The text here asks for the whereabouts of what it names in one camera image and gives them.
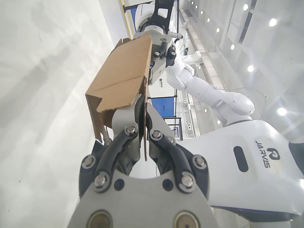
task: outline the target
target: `ceiling light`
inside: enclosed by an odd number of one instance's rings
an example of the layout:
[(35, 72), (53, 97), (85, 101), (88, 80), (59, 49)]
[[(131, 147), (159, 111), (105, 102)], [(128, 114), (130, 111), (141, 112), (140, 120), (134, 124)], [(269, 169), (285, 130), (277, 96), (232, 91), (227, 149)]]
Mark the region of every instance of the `ceiling light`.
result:
[(247, 68), (247, 70), (248, 70), (249, 72), (252, 72), (252, 71), (253, 71), (253, 66), (252, 66), (252, 65), (249, 65), (248, 68)]
[(279, 115), (285, 115), (287, 113), (287, 111), (284, 108), (279, 108), (278, 109), (278, 114)]
[(274, 18), (272, 18), (272, 19), (269, 21), (269, 26), (270, 26), (270, 27), (273, 27), (273, 26), (275, 26), (276, 24), (277, 24), (277, 20), (274, 19)]

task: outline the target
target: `black cable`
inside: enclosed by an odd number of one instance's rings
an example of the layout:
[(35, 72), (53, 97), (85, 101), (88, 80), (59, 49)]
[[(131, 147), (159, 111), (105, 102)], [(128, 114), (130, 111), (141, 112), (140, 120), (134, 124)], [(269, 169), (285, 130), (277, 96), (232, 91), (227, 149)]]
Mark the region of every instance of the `black cable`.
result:
[(179, 21), (179, 0), (177, 0), (177, 33), (178, 33), (178, 21)]
[(176, 133), (176, 103), (177, 103), (177, 97), (175, 97), (174, 138), (175, 138), (175, 133)]
[(240, 90), (240, 89), (252, 89), (252, 90), (255, 90), (255, 91), (259, 92), (263, 96), (265, 103), (264, 103), (264, 109), (263, 109), (261, 117), (260, 117), (260, 120), (261, 120), (262, 116), (263, 116), (263, 114), (266, 110), (266, 96), (264, 94), (262, 94), (262, 92), (260, 92), (259, 90), (255, 89), (255, 88), (251, 88), (251, 87), (242, 87), (242, 88), (231, 89), (231, 90)]

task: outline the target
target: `torn cardboard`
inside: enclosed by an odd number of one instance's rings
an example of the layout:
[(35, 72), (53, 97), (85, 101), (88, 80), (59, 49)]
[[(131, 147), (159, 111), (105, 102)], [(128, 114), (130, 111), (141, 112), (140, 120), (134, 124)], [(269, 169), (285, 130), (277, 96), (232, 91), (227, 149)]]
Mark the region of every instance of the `torn cardboard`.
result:
[(120, 40), (88, 88), (86, 99), (95, 138), (99, 141), (102, 142), (100, 133), (109, 138), (104, 126), (112, 128), (116, 109), (131, 106), (139, 93), (147, 101), (151, 50), (149, 34)]

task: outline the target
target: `black bracket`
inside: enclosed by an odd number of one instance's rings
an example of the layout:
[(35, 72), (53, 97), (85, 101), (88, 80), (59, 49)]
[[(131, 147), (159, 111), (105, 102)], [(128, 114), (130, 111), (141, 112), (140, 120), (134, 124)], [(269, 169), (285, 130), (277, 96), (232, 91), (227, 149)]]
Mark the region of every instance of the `black bracket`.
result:
[[(145, 29), (145, 27), (147, 27), (147, 26), (156, 25), (156, 26), (161, 27), (164, 30), (165, 34), (168, 34), (170, 18), (171, 18), (174, 1), (175, 0), (155, 0), (154, 13), (151, 16), (151, 18), (143, 24), (143, 26), (140, 29), (140, 32), (142, 32)], [(158, 14), (159, 9), (168, 10), (166, 18), (164, 18)]]

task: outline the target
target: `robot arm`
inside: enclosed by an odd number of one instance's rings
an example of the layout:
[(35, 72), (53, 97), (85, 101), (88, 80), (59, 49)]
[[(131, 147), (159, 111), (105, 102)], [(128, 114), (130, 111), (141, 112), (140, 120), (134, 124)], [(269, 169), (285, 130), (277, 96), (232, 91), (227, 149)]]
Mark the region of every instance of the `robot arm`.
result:
[(149, 33), (153, 40), (149, 85), (155, 83), (166, 71), (167, 82), (175, 89), (185, 90), (202, 103), (210, 106), (217, 118), (225, 124), (251, 120), (254, 105), (245, 95), (219, 90), (195, 77), (191, 66), (185, 64), (179, 51), (172, 11), (174, 0), (155, 0), (142, 4), (135, 14), (138, 32), (134, 38)]
[(136, 150), (143, 137), (142, 98), (139, 95), (132, 106), (114, 113), (112, 143), (108, 146), (96, 143), (92, 154), (83, 159), (79, 173), (80, 201), (68, 228), (218, 228), (207, 202), (207, 162), (175, 143), (172, 130), (149, 103), (149, 154), (161, 175), (150, 179), (128, 176), (139, 160)]
[(250, 99), (240, 93), (219, 90), (205, 80), (194, 76), (191, 66), (185, 64), (179, 52), (174, 65), (166, 68), (167, 82), (178, 90), (185, 90), (202, 103), (210, 106), (217, 118), (223, 123), (250, 120), (254, 105)]

